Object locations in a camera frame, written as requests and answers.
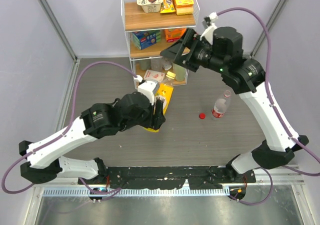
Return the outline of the yellow juice bottle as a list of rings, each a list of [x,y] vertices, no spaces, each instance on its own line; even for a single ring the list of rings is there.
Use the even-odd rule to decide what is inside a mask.
[[[166,77],[167,72],[165,73],[165,78],[163,79],[163,81],[159,83],[159,89],[155,93],[155,98],[154,98],[154,104],[157,98],[161,98],[165,100],[163,105],[164,115],[167,111],[167,108],[169,106],[169,103],[174,91],[174,81],[175,81],[175,79],[170,79],[169,77]]]

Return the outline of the red bottle cap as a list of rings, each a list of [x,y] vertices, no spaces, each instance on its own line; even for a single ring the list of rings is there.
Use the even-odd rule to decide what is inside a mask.
[[[206,115],[205,115],[204,113],[200,113],[200,114],[199,114],[199,118],[203,120],[203,119],[206,118]]]

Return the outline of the clear red-label water bottle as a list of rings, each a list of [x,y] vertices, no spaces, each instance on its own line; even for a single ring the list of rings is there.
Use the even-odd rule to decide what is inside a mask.
[[[225,115],[231,103],[231,96],[231,91],[225,90],[223,94],[217,98],[211,109],[211,114],[214,119],[220,119]]]

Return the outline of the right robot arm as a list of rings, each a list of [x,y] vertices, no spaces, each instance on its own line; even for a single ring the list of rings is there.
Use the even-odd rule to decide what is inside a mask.
[[[222,81],[245,102],[265,136],[257,148],[234,157],[227,163],[226,178],[233,183],[256,168],[274,169],[287,165],[295,152],[309,143],[305,135],[294,129],[284,129],[288,124],[279,121],[266,92],[266,73],[255,59],[243,56],[243,36],[233,27],[219,27],[212,33],[212,43],[188,28],[182,37],[160,55],[171,62],[196,72],[199,67],[220,73]]]

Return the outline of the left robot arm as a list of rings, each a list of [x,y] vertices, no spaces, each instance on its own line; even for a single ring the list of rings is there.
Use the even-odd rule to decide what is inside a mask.
[[[150,102],[137,91],[112,103],[95,103],[70,126],[55,134],[35,143],[20,142],[20,154],[30,154],[20,165],[20,175],[33,184],[47,183],[56,178],[79,178],[88,184],[102,184],[109,174],[102,159],[79,160],[65,157],[65,154],[134,126],[158,130],[166,120],[165,103],[162,96]]]

